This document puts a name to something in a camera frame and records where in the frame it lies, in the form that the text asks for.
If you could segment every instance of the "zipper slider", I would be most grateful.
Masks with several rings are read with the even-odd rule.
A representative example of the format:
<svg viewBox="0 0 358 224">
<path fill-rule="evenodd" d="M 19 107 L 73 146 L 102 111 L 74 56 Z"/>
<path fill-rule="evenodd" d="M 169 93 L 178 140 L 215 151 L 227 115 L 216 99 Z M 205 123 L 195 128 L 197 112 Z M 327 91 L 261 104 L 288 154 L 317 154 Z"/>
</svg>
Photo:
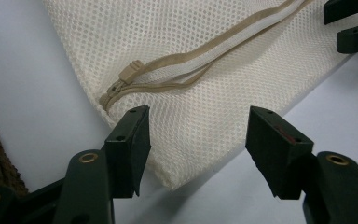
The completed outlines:
<svg viewBox="0 0 358 224">
<path fill-rule="evenodd" d="M 112 100 L 112 98 L 118 95 L 118 93 L 121 91 L 121 88 L 129 86 L 136 77 L 142 74 L 139 71 L 142 70 L 144 67 L 144 64 L 141 61 L 137 60 L 127 65 L 127 67 L 125 67 L 123 71 L 121 71 L 121 73 L 118 75 L 119 80 L 113 83 L 113 85 L 109 87 L 106 93 L 103 94 L 100 98 L 99 102 L 104 110 L 107 111 L 107 107 L 109 105 L 110 100 Z"/>
</svg>

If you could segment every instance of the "white surface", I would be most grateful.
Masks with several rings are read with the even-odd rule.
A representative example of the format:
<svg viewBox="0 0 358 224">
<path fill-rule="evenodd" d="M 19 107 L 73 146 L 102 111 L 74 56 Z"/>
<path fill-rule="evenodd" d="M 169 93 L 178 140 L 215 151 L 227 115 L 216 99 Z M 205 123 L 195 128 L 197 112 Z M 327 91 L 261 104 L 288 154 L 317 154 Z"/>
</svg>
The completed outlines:
<svg viewBox="0 0 358 224">
<path fill-rule="evenodd" d="M 358 54 L 285 118 L 316 144 L 358 162 Z M 0 1 L 0 136 L 31 190 L 63 177 L 78 151 L 109 128 L 90 105 L 48 13 L 37 1 Z M 117 223 L 305 223 L 302 201 L 274 199 L 249 154 L 175 192 L 145 172 L 141 197 L 115 200 Z"/>
</svg>

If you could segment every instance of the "white mesh bag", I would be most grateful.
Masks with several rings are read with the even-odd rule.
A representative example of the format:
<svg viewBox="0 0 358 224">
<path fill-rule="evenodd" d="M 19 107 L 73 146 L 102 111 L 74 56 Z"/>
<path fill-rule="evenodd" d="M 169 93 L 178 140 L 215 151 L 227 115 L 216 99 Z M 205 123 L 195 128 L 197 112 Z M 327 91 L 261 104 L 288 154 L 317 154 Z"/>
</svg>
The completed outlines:
<svg viewBox="0 0 358 224">
<path fill-rule="evenodd" d="M 45 0 L 106 122 L 150 106 L 148 167 L 177 189 L 244 145 L 250 105 L 283 111 L 344 60 L 322 0 Z"/>
</svg>

